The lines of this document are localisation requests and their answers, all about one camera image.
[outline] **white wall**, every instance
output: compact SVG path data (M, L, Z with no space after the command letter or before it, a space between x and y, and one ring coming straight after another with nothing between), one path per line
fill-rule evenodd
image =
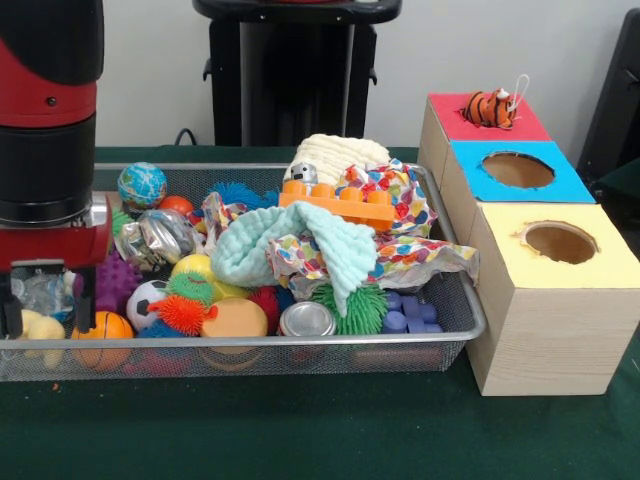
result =
M577 161L624 14L638 0L404 0L380 25L366 136L418 144L428 91L508 90L520 73L549 133ZM184 126L213 142L208 20L190 0L105 0L100 145L157 145Z

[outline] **light blue cloth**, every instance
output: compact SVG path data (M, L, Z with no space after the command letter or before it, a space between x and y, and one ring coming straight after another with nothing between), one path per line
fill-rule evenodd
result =
M216 243L211 256L213 273L222 282L240 287L276 285L266 257L269 241L287 234L300 235L306 230L322 252L336 306L346 316L347 298L375 267L375 232L371 227L345 222L310 203L258 209L238 217Z

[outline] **red spiky ball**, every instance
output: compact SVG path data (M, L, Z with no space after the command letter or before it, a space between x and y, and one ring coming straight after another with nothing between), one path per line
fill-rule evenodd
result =
M280 323L280 308L278 307L278 298L276 297L276 287L260 287L248 297L253 303L257 304L267 316L267 333L275 335Z
M148 310L158 312L158 317L164 323L191 337L200 335L202 323L218 313L216 306L207 308L197 300L178 295L169 295L164 300L152 303Z

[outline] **orange lego block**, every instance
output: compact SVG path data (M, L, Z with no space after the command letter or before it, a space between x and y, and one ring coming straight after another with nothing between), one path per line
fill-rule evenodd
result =
M326 208L348 222L369 225L377 232L391 230L396 215L388 192L370 192L365 202L362 192L355 187L344 188L340 198L336 198L335 189L330 185L319 183L308 193L307 185L299 180L289 180L283 185L279 206L288 207L298 201Z

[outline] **tiger plush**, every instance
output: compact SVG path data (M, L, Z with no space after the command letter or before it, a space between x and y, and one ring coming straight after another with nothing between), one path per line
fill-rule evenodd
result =
M516 109L511 95L501 88L489 98L483 92L473 92L460 113L474 125L510 129L513 127Z

